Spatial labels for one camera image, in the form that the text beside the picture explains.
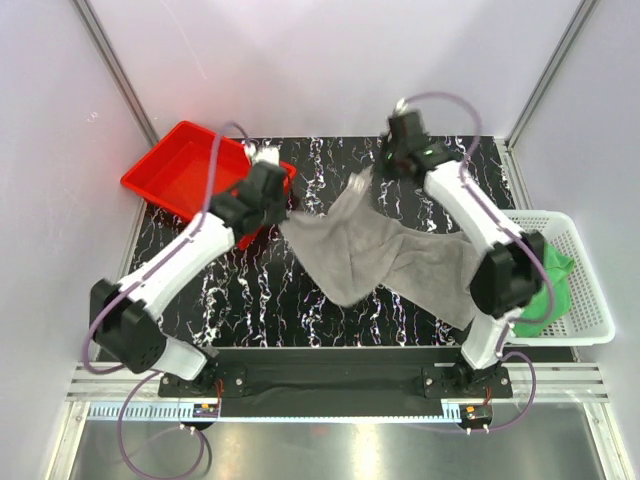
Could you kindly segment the grey towel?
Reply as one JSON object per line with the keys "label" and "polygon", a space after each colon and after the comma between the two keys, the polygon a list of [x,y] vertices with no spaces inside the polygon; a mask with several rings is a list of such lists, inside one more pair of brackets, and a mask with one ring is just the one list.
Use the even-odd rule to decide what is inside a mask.
{"label": "grey towel", "polygon": [[350,176],[324,216],[289,213],[280,230],[297,260],[334,304],[350,307],[384,286],[454,328],[475,316],[469,284],[479,257],[461,232],[414,230],[375,211],[372,172]]}

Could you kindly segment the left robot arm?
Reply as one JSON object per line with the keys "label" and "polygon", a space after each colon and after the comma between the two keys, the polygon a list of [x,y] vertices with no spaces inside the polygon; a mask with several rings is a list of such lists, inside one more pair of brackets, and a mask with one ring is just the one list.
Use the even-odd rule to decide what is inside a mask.
{"label": "left robot arm", "polygon": [[238,242],[286,217],[286,168],[258,161],[231,188],[207,197],[203,211],[159,254],[116,283],[90,292],[89,340],[133,373],[175,375],[196,396],[215,386],[212,358],[165,334],[158,319],[174,297],[206,266]]}

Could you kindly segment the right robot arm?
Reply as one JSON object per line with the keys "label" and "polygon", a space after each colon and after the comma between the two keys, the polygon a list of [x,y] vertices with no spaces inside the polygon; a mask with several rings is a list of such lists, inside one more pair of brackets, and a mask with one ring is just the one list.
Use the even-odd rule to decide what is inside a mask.
{"label": "right robot arm", "polygon": [[479,256],[469,291],[474,318],[448,381],[466,396],[486,389],[497,373],[512,325],[541,290],[545,239],[526,233],[491,203],[456,152],[431,140],[415,109],[396,109],[388,119],[379,165],[406,177],[453,217]]}

